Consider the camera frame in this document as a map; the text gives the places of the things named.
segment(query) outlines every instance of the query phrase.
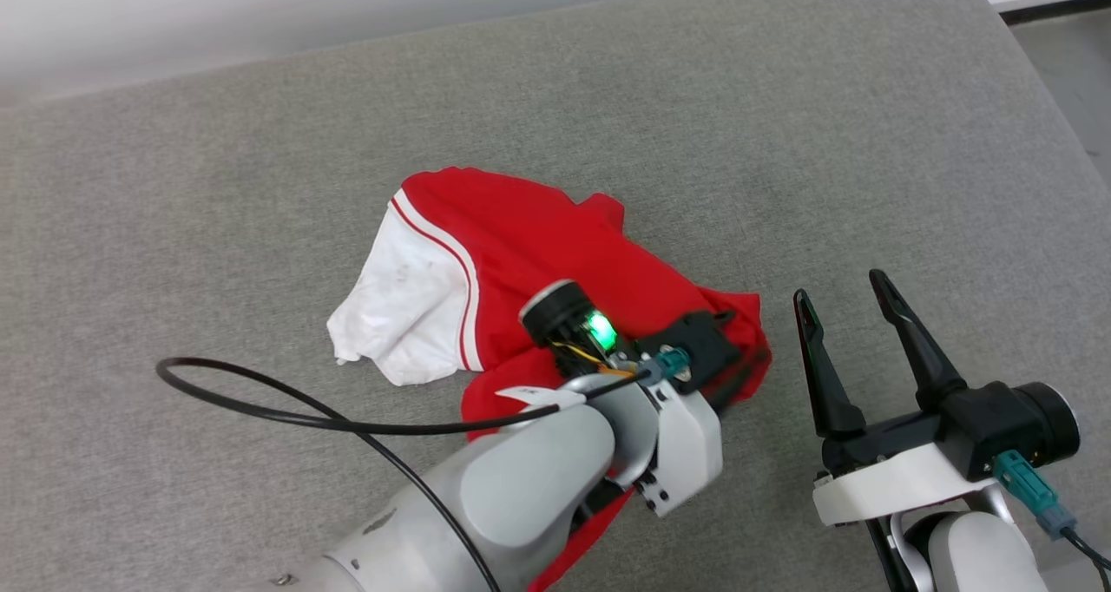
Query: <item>red fabric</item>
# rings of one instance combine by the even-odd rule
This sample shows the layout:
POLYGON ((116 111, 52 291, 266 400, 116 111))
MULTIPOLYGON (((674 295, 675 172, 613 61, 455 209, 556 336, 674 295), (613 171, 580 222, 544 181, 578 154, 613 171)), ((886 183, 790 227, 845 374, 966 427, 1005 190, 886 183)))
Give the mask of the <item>red fabric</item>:
MULTIPOLYGON (((518 322, 524 302, 556 280, 575 280, 627 338, 659 332, 685 312, 733 310, 737 314, 725 335, 744 354, 758 348, 767 351, 758 295, 698 288, 631 243, 621 231, 624 209, 611 197, 595 193, 574 204, 549 185, 457 168, 417 173, 402 189, 422 217, 463 244, 476 267, 477 279, 470 279, 479 287, 474 325, 487 371, 463 393, 467 421, 522 409, 522 403, 497 397, 497 391, 562 383, 552 355, 533 347, 518 322)), ((769 363, 758 367, 734 401, 752 397, 769 363)), ((531 591, 559 580, 594 544, 625 500, 612 503, 573 534, 531 591)))

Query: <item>green light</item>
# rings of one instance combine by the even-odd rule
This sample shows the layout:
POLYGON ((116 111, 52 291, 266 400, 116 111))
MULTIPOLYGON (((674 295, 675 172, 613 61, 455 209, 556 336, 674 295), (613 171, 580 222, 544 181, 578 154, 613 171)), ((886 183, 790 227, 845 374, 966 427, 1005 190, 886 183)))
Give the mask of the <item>green light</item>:
POLYGON ((618 343, 618 332, 602 312, 597 310, 592 312, 587 319, 587 330, 594 340, 598 340, 598 345, 604 352, 610 351, 618 343))

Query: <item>white wall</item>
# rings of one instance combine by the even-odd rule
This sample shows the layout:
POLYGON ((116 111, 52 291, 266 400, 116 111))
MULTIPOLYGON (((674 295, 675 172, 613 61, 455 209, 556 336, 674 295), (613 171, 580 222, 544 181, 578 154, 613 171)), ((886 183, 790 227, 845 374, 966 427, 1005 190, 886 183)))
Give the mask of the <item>white wall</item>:
POLYGON ((0 106, 580 2, 0 0, 0 106))

